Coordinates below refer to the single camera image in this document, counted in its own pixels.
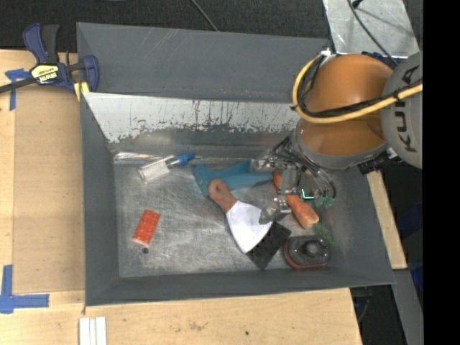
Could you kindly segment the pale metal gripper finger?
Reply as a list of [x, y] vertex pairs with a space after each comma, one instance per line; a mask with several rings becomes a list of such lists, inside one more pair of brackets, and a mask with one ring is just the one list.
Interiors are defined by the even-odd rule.
[[261, 210], [259, 224], [266, 225], [274, 221], [279, 221], [291, 213], [291, 211], [286, 198], [276, 197]]
[[250, 163], [251, 172], [272, 172], [275, 169], [275, 163], [266, 159], [252, 159]]

